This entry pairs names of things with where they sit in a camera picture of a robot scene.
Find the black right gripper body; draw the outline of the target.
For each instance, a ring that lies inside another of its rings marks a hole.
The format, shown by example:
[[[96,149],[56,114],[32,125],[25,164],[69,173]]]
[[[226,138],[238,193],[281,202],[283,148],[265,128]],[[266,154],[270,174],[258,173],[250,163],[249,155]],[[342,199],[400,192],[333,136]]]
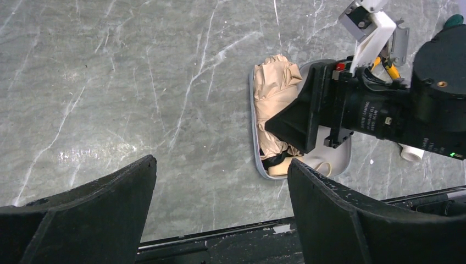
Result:
[[[409,88],[402,79],[383,81],[367,67],[349,72],[348,60],[324,60],[320,124],[330,128],[324,140],[337,148],[355,132],[409,145]]]

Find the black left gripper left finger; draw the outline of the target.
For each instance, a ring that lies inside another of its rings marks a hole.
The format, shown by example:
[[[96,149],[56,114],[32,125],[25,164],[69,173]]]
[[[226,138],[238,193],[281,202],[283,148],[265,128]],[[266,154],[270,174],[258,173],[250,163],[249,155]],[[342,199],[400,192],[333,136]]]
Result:
[[[1,263],[134,263],[156,173],[148,155],[71,190],[1,207]]]

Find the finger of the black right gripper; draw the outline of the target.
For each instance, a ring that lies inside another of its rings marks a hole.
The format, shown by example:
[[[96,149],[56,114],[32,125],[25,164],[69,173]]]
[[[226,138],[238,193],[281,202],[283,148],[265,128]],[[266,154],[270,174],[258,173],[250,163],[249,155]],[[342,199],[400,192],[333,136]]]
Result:
[[[312,124],[314,111],[311,100],[316,69],[327,61],[313,61],[302,65],[302,80],[296,85],[297,97],[283,110],[265,122],[265,130],[301,153],[315,149],[319,125]]]

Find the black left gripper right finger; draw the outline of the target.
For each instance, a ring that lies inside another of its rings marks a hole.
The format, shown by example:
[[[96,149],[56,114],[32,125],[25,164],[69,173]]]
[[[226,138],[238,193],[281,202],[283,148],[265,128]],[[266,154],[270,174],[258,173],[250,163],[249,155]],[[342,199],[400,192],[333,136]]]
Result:
[[[305,263],[465,263],[465,187],[379,201],[298,160],[288,185]]]

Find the beige umbrella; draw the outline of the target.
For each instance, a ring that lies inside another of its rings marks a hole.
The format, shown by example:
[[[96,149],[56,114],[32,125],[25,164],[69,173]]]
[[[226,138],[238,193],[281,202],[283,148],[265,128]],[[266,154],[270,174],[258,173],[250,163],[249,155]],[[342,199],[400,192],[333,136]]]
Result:
[[[303,161],[304,153],[266,131],[265,123],[297,98],[299,67],[277,54],[255,65],[249,77],[256,168],[266,179],[285,179],[292,159]]]

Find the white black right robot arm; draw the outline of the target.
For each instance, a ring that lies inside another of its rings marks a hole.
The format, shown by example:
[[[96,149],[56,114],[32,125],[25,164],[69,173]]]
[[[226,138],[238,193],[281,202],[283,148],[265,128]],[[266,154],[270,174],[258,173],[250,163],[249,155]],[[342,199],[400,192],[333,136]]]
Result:
[[[465,26],[440,31],[415,55],[410,84],[385,82],[352,58],[310,65],[297,98],[265,123],[266,131],[303,153],[319,127],[337,148],[354,132],[465,159]]]

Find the white plastic pipe fitting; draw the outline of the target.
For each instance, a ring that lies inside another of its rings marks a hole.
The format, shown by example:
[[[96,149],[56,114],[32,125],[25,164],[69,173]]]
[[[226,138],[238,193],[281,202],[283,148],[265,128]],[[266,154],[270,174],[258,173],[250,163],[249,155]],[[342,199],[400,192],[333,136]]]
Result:
[[[422,160],[425,153],[424,150],[404,144],[399,144],[399,146],[401,147],[400,156],[404,160],[409,162],[420,162]]]

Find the yellow handled pliers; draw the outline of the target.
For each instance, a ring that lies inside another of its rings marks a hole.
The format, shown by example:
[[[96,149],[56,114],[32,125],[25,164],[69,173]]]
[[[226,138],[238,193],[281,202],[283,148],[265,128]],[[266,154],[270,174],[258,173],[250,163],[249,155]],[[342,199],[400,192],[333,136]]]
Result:
[[[398,70],[397,70],[397,68],[391,62],[389,57],[387,57],[387,56],[384,57],[381,54],[378,55],[376,57],[373,65],[372,65],[371,71],[373,71],[379,64],[381,64],[383,66],[383,68],[385,69],[385,71],[388,73],[389,77],[392,80],[396,80],[396,79],[399,79],[401,77]]]

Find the green handled screwdriver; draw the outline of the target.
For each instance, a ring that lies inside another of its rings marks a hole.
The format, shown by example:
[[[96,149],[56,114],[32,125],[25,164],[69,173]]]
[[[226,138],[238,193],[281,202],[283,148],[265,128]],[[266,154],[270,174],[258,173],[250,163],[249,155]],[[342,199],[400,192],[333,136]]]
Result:
[[[464,24],[464,16],[462,16],[461,14],[454,14],[445,21],[442,29],[446,30],[446,29],[449,29],[455,26],[463,25],[463,24]]]

